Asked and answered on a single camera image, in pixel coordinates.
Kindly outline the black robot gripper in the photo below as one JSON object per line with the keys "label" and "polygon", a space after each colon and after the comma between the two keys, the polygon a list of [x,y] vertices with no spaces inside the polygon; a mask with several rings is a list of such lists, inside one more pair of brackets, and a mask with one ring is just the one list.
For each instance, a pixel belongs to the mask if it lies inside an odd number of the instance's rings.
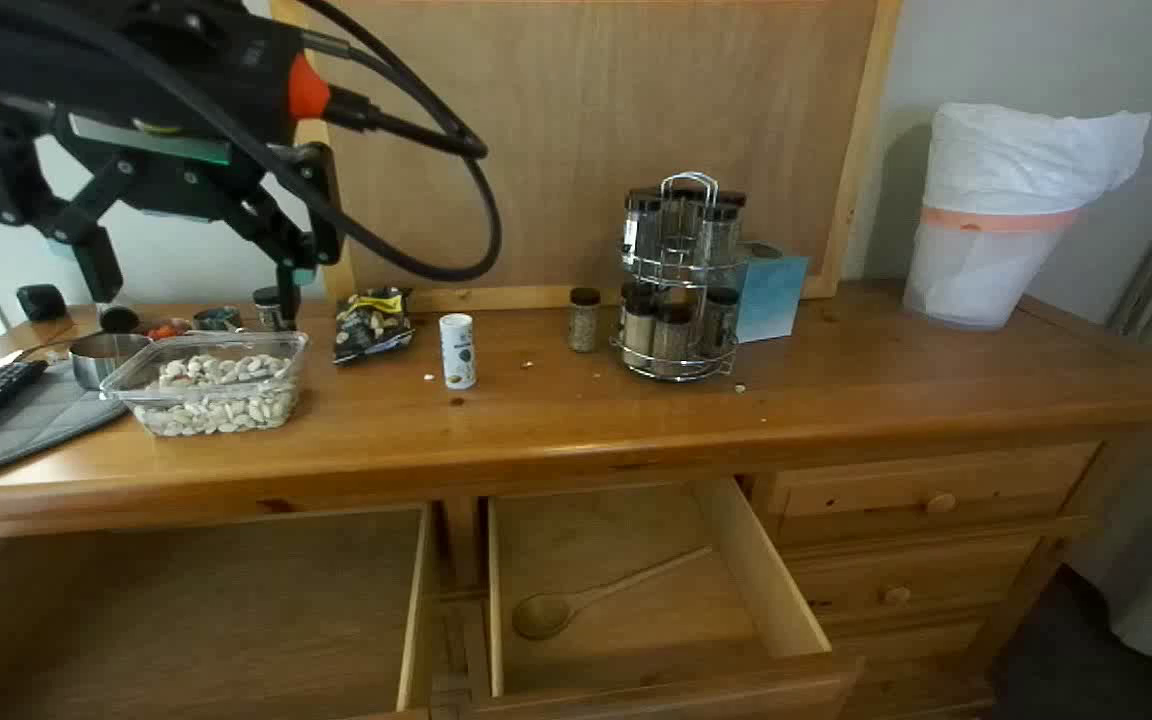
{"label": "black robot gripper", "polygon": [[339,230],[298,229],[266,178],[290,171],[300,202],[333,202],[328,153],[298,144],[328,98],[305,37],[239,0],[0,0],[0,222],[69,245],[109,303],[126,287],[113,202],[219,218],[278,263],[298,328],[298,270],[333,263]]}

